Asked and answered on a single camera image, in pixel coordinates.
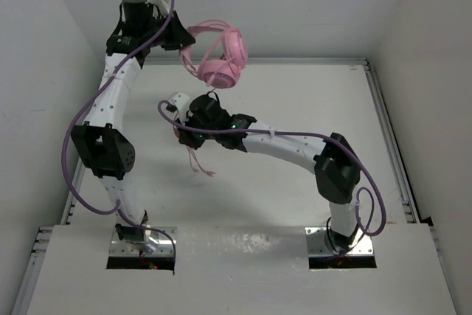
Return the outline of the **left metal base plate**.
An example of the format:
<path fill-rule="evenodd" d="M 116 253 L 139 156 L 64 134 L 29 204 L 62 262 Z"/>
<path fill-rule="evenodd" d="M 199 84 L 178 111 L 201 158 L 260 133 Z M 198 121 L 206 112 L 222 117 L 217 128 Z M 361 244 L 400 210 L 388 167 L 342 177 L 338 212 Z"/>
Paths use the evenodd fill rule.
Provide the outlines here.
<path fill-rule="evenodd" d="M 147 241 L 126 241 L 120 239 L 116 230 L 113 231 L 108 251 L 110 257 L 138 256 L 141 252 L 145 257 L 172 257 L 171 240 L 158 232 L 147 232 Z"/>

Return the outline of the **metal base plate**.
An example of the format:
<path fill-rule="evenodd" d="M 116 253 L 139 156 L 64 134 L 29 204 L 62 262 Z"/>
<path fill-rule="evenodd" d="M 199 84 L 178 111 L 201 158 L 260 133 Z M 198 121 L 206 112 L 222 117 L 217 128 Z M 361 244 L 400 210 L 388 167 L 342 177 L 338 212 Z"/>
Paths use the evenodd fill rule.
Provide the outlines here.
<path fill-rule="evenodd" d="M 348 257 L 373 257 L 375 255 L 371 237 L 364 235 L 360 229 L 348 247 L 348 252 L 342 251 L 340 246 L 336 246 L 336 250 L 331 247 L 326 236 L 326 229 L 325 226 L 305 227 L 305 238 L 310 257 L 336 256 L 340 252 Z"/>
<path fill-rule="evenodd" d="M 116 230 L 113 231 L 108 251 L 110 257 L 138 256 L 141 252 L 145 257 L 172 257 L 171 240 L 158 232 L 147 232 L 147 241 L 126 241 L 120 239 Z"/>

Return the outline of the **white front cover board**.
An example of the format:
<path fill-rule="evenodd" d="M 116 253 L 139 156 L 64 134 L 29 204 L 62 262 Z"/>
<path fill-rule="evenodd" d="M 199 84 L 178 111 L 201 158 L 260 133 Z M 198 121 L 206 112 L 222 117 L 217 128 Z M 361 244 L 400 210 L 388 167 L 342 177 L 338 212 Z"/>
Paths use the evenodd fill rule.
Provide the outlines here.
<path fill-rule="evenodd" d="M 30 314 L 453 314 L 429 228 L 389 225 L 373 269 L 312 270 L 297 228 L 179 227 L 174 271 L 111 270 L 110 233 L 57 226 Z"/>

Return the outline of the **pink headphones with cable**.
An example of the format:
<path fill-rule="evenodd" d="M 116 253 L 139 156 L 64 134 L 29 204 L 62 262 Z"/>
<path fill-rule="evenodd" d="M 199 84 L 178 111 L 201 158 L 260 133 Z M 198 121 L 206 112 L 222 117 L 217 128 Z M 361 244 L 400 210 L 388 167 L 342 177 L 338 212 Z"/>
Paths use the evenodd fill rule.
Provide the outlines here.
<path fill-rule="evenodd" d="M 187 31 L 194 38 L 205 32 L 216 32 L 218 38 L 198 66 L 192 63 L 191 46 L 180 49 L 179 57 L 184 68 L 213 89 L 234 87 L 248 63 L 248 52 L 240 30 L 223 20 L 210 19 L 188 27 Z"/>

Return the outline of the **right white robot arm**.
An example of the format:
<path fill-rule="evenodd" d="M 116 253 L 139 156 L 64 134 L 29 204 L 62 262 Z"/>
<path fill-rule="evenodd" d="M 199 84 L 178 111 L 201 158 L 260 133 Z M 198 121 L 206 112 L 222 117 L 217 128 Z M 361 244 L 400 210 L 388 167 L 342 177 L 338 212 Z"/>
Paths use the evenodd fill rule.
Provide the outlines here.
<path fill-rule="evenodd" d="M 238 133 L 238 129 L 267 130 L 271 127 L 245 114 L 229 114 L 218 97 L 210 94 L 191 99 L 183 93 L 170 98 L 176 107 L 176 122 L 203 130 L 193 132 L 179 128 L 178 141 L 194 150 L 207 140 L 215 140 L 226 149 L 244 153 L 261 153 L 306 169 L 316 178 L 321 197 L 329 201 L 331 227 L 327 239 L 337 252 L 348 249 L 358 231 L 353 192 L 360 181 L 360 169 L 344 151 L 333 143 L 311 136 L 283 136 Z M 235 131 L 233 134 L 206 133 L 207 130 Z"/>

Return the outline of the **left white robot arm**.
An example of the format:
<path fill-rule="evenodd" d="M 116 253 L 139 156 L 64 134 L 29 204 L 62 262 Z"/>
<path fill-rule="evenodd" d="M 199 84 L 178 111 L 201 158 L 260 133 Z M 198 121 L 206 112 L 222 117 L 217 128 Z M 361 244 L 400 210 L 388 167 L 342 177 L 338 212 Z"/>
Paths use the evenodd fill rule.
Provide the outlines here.
<path fill-rule="evenodd" d="M 97 96 L 71 138 L 85 167 L 107 191 L 117 215 L 119 239 L 145 243 L 148 215 L 133 187 L 136 151 L 122 132 L 128 96 L 152 48 L 180 50 L 195 43 L 165 0 L 123 0 L 119 21 L 106 42 L 105 69 Z"/>

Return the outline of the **aluminium table frame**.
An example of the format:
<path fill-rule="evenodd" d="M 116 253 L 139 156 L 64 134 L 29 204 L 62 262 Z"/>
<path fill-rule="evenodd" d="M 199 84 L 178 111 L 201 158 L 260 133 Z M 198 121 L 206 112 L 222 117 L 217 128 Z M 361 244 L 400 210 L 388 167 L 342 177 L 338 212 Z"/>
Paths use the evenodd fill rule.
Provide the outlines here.
<path fill-rule="evenodd" d="M 203 89 L 177 60 L 170 59 L 152 60 L 133 86 L 125 134 L 137 149 L 133 181 L 152 222 L 176 226 L 177 235 L 182 226 L 297 228 L 305 234 L 305 227 L 323 224 L 328 205 L 318 196 L 314 178 L 288 163 L 210 142 L 198 155 L 215 176 L 190 171 L 185 149 L 156 105 L 174 92 L 199 94 Z M 240 83 L 219 95 L 229 111 L 253 115 L 280 130 L 345 135 L 381 191 L 385 229 L 397 224 L 427 226 L 417 217 L 384 99 L 365 60 L 252 59 Z M 101 228 L 111 235 L 109 217 L 87 212 L 79 204 L 69 203 L 64 219 L 65 224 L 57 226 Z M 29 262 L 15 314 L 30 314 L 32 294 L 57 226 L 42 231 L 46 240 Z"/>

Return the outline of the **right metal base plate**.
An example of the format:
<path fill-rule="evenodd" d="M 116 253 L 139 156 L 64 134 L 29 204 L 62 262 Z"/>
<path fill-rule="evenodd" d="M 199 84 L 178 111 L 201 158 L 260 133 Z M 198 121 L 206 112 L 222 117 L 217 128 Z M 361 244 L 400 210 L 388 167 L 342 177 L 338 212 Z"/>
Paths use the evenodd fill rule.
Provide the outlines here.
<path fill-rule="evenodd" d="M 340 252 L 348 257 L 373 257 L 375 255 L 371 237 L 364 235 L 360 229 L 348 247 L 348 252 L 342 251 L 340 246 L 336 246 L 336 250 L 331 247 L 326 236 L 326 229 L 325 226 L 305 227 L 305 238 L 310 257 L 336 256 Z"/>

